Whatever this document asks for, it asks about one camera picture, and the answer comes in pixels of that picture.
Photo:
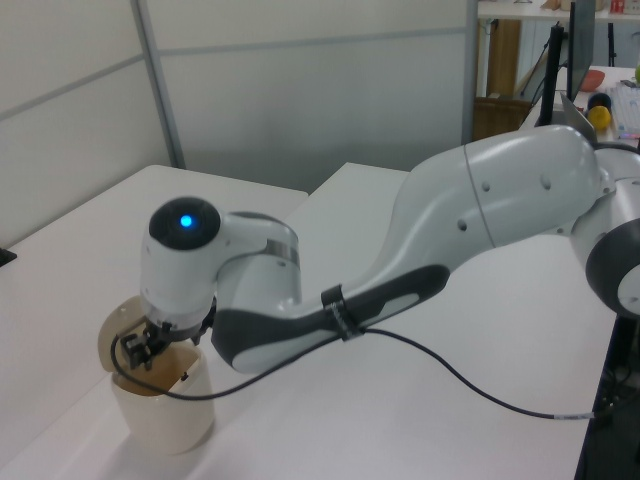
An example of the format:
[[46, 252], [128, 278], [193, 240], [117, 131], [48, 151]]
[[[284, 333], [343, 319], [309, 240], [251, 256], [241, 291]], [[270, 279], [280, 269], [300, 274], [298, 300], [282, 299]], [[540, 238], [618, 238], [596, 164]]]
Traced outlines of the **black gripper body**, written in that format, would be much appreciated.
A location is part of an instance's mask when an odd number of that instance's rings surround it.
[[190, 340], [200, 343], [204, 333], [213, 326], [217, 299], [209, 307], [190, 313], [168, 313], [145, 300], [145, 336], [151, 350], [165, 350], [169, 345]]

